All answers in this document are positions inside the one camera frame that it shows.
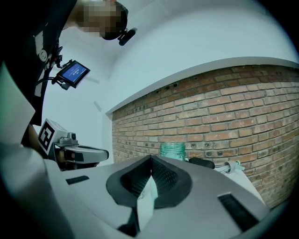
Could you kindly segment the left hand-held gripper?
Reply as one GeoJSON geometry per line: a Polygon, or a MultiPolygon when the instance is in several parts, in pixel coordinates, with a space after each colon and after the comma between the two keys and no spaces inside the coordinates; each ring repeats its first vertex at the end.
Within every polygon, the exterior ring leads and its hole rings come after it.
{"type": "Polygon", "coordinates": [[[109,158],[109,152],[104,149],[78,145],[75,133],[67,131],[57,122],[46,118],[38,135],[39,145],[47,156],[53,144],[64,147],[66,162],[72,162],[77,167],[95,167],[109,158]]]}

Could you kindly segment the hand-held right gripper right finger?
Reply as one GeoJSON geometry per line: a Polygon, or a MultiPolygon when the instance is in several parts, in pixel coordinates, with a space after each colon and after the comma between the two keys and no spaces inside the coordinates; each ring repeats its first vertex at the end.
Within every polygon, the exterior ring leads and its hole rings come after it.
{"type": "Polygon", "coordinates": [[[269,208],[246,175],[222,174],[188,162],[160,157],[186,172],[192,187],[174,207],[155,209],[143,239],[230,239],[257,225],[269,208]]]}

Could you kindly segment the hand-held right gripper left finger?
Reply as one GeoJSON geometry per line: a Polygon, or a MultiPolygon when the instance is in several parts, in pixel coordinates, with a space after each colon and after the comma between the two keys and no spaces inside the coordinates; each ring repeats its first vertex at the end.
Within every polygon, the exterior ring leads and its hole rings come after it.
{"type": "Polygon", "coordinates": [[[117,204],[106,186],[113,173],[140,160],[64,172],[50,162],[50,184],[75,234],[120,234],[119,228],[127,224],[145,228],[152,219],[152,179],[134,200],[135,209],[117,204]]]}

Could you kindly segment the person's left hand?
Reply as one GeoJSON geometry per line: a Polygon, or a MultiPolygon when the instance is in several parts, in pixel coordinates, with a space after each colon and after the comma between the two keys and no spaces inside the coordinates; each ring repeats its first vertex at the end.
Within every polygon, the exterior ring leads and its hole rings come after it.
{"type": "Polygon", "coordinates": [[[60,150],[56,156],[56,160],[59,164],[75,161],[75,153],[66,152],[64,150],[60,150]]]}

